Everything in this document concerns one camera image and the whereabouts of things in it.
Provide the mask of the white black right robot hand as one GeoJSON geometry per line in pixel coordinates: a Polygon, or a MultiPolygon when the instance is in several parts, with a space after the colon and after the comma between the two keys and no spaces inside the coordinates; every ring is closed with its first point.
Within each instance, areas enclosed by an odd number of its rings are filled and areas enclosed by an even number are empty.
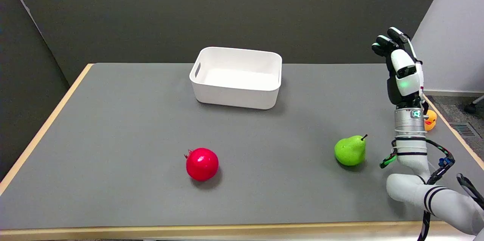
{"type": "Polygon", "coordinates": [[[386,35],[377,36],[372,50],[385,58],[389,72],[387,92],[390,102],[398,109],[415,107],[426,110],[428,105],[422,98],[422,61],[418,59],[408,34],[390,27],[386,35]]]}

